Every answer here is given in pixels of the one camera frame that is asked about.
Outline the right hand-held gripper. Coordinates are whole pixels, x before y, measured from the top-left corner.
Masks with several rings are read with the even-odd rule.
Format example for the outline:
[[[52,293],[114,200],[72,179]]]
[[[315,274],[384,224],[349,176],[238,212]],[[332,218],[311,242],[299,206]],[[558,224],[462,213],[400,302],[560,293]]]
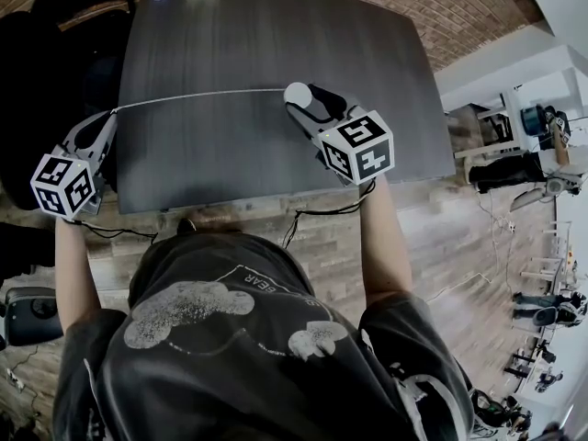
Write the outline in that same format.
[[[286,104],[286,111],[319,148],[325,166],[346,187],[361,186],[395,166],[393,133],[376,111],[347,102],[336,93],[308,84],[319,102]]]

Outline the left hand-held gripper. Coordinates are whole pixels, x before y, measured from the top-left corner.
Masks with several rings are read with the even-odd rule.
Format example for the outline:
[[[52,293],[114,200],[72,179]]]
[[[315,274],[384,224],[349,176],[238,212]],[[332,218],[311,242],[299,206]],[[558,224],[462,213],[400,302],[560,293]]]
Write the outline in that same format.
[[[100,167],[109,153],[118,113],[106,110],[75,125],[51,154],[44,154],[30,186],[42,212],[65,221],[96,215],[106,180]]]

